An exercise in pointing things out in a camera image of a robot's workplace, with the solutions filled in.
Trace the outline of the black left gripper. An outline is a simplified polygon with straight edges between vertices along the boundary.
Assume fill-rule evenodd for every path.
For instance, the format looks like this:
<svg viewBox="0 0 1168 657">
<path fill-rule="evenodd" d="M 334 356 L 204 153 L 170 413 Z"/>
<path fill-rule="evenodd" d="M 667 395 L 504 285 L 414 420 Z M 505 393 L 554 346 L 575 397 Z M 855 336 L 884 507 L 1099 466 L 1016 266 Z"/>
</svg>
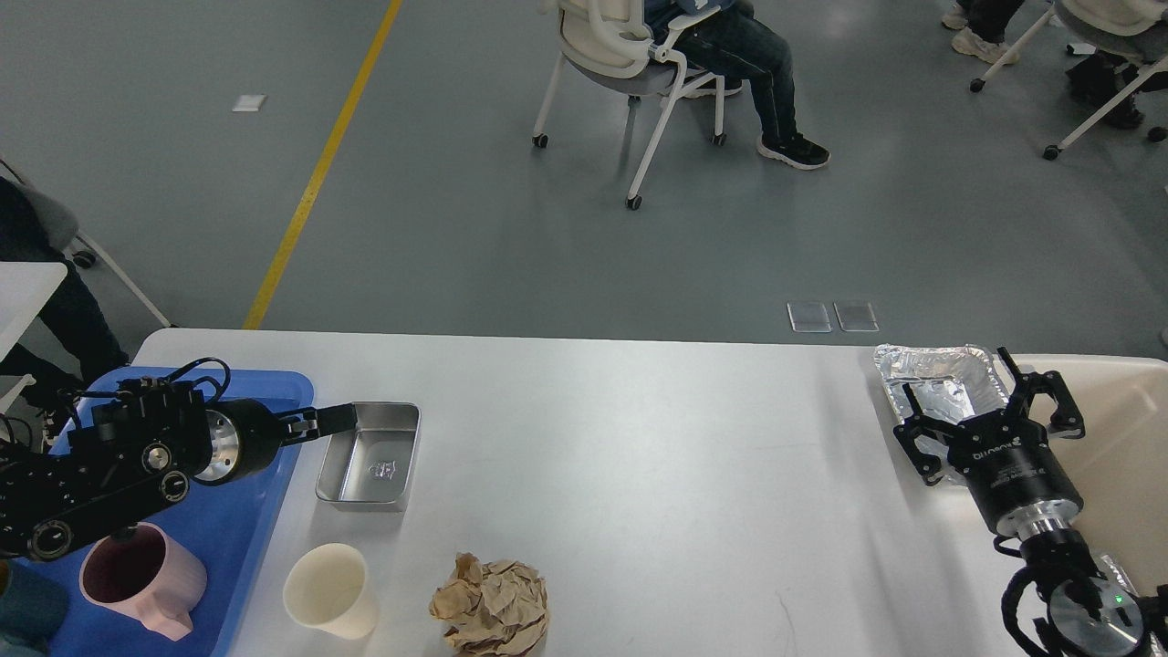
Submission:
<svg viewBox="0 0 1168 657">
<path fill-rule="evenodd" d="M 223 485 L 260 473 L 281 447 L 353 430 L 359 423 L 355 404 L 305 407 L 278 416 L 252 399 L 217 401 L 207 409 L 210 461 L 196 475 L 203 485 Z"/>
</svg>

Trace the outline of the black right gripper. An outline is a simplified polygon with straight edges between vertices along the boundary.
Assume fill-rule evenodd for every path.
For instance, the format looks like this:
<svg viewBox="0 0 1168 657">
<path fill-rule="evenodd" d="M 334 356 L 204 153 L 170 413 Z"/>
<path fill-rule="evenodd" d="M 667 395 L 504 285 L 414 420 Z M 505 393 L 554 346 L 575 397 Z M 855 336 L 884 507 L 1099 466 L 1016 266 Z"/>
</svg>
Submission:
<svg viewBox="0 0 1168 657">
<path fill-rule="evenodd" d="M 1047 433 L 1055 438 L 1083 438 L 1083 414 L 1059 371 L 1022 371 L 1006 348 L 997 348 L 997 358 L 1013 380 L 1002 417 L 1029 420 L 1034 399 L 1047 396 L 1055 404 L 1047 430 L 1040 424 L 960 424 L 961 433 L 948 447 L 943 438 L 922 433 L 915 438 L 917 452 L 939 461 L 922 479 L 929 486 L 967 486 L 985 526 L 999 537 L 1030 539 L 1069 530 L 1084 500 L 1048 448 Z M 964 383 L 894 383 L 894 408 L 901 422 L 913 416 L 905 387 L 923 416 L 954 426 L 968 417 Z"/>
</svg>

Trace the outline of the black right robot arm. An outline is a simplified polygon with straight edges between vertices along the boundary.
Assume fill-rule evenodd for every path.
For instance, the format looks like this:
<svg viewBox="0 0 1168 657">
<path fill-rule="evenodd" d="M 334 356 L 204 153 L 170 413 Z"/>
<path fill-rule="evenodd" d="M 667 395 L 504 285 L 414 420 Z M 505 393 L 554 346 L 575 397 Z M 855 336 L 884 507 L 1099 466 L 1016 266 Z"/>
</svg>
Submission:
<svg viewBox="0 0 1168 657">
<path fill-rule="evenodd" d="M 1164 587 L 1140 596 L 1101 569 L 1075 528 L 1085 502 L 1052 438 L 1079 440 L 1084 416 L 1059 371 L 1020 369 L 1009 350 L 872 350 L 894 440 L 927 486 L 962 486 L 1022 567 L 1000 608 L 1029 656 L 1150 656 L 1164 646 Z"/>
</svg>

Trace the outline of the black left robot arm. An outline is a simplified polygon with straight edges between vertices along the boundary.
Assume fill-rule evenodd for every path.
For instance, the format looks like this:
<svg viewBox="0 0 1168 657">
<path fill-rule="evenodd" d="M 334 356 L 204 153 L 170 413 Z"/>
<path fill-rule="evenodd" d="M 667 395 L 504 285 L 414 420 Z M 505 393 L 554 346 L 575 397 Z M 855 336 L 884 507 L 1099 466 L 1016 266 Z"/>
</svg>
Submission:
<svg viewBox="0 0 1168 657">
<path fill-rule="evenodd" d="M 65 454 L 4 443 L 4 558 L 57 560 L 182 503 L 196 484 L 262 473 L 285 447 L 356 427 L 353 403 L 271 412 L 225 399 L 230 369 L 196 376 L 197 367 L 86 390 L 92 422 L 68 433 Z"/>
</svg>

